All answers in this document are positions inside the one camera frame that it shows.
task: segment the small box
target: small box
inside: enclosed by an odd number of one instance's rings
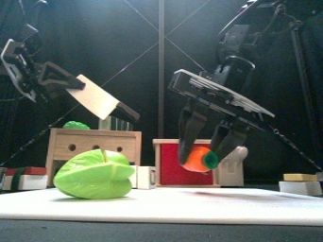
[[[131,167],[135,169],[135,173],[129,178],[133,184],[133,188],[137,188],[137,171],[138,171],[138,165],[131,165]]]
[[[47,175],[22,175],[18,190],[40,190],[47,188]],[[6,176],[4,191],[12,190],[12,176]]]
[[[155,182],[155,167],[138,166],[137,167],[137,188],[138,189],[154,189],[157,187]]]
[[[311,175],[311,174],[285,174],[285,181],[289,182],[317,182],[318,181],[318,177],[317,175]]]
[[[279,189],[283,193],[293,193],[306,196],[322,195],[319,181],[279,181]]]
[[[47,168],[46,167],[20,167],[8,168],[3,190],[38,190],[47,188]]]

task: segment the white box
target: white box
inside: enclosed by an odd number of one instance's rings
[[[137,188],[137,171],[138,171],[138,165],[131,165],[131,167],[135,169],[135,173],[129,178],[133,184],[133,188]]]
[[[281,192],[306,196],[322,195],[319,181],[279,181]]]
[[[157,170],[154,166],[137,167],[137,188],[138,189],[157,188],[155,172]]]
[[[22,175],[18,190],[38,190],[47,188],[47,175]],[[12,190],[12,176],[6,176],[4,191]]]

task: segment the red box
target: red box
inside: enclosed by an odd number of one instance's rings
[[[18,170],[18,168],[8,168],[6,175],[14,176],[16,170]],[[22,175],[46,175],[46,174],[47,174],[47,168],[46,167],[28,166]]]
[[[186,170],[178,161],[178,139],[154,139],[157,185],[219,187],[215,172],[207,174]],[[195,146],[209,147],[210,140],[197,140]]]

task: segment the black backdrop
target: black backdrop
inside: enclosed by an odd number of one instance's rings
[[[8,38],[18,38],[16,31],[24,23],[18,2],[6,0],[0,4],[0,47]],[[34,12],[35,2],[23,1],[27,12]],[[141,113],[135,129],[143,132],[143,165],[154,165],[153,139],[178,138],[179,112],[186,98],[167,89],[173,73],[182,68],[194,73],[215,70],[217,36],[245,3],[245,0],[48,0],[40,7],[39,18],[35,14],[28,16],[27,21],[34,22],[44,42],[36,58],[52,61],[75,76],[85,74]],[[307,20],[303,33],[311,64],[315,129],[307,117],[290,35],[278,38],[266,50],[249,92],[249,97],[277,114],[273,126],[315,159],[321,158],[321,147],[311,135],[322,135],[319,23],[322,14]],[[2,96],[15,96],[4,73],[0,84]],[[2,103],[0,131],[7,138],[2,160],[63,116],[56,127],[77,120],[97,129],[98,118],[82,106],[71,111],[75,105],[69,95],[52,100],[47,108],[27,99],[15,104]],[[211,137],[218,120],[215,115],[201,138]],[[46,165],[48,135],[46,132],[8,166]],[[247,180],[278,181],[285,172],[315,171],[273,133],[254,131],[246,146],[250,151],[245,161]]]

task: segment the green object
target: green object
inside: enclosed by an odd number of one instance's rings
[[[114,199],[125,196],[135,169],[127,157],[115,151],[95,149],[75,156],[55,176],[58,190],[83,199]]]
[[[213,170],[219,165],[219,157],[214,151],[210,151],[203,157],[203,164]]]
[[[79,130],[91,130],[91,128],[82,122],[70,121],[63,126],[65,129],[79,129]]]

